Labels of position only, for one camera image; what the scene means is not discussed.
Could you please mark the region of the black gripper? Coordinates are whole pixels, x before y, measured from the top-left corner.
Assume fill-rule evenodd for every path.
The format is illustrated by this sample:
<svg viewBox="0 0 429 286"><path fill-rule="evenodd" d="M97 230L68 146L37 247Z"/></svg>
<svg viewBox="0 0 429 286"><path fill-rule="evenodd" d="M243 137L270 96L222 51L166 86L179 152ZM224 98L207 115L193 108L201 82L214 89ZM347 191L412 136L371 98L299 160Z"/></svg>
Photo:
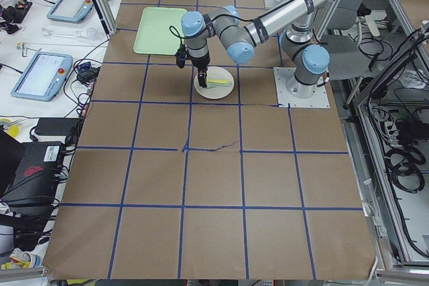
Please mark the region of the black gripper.
<svg viewBox="0 0 429 286"><path fill-rule="evenodd" d="M198 85L201 88L206 88L206 79L208 65L210 63L210 55L206 38L192 38L186 40L188 49L188 57L194 67L198 68Z"/></svg>

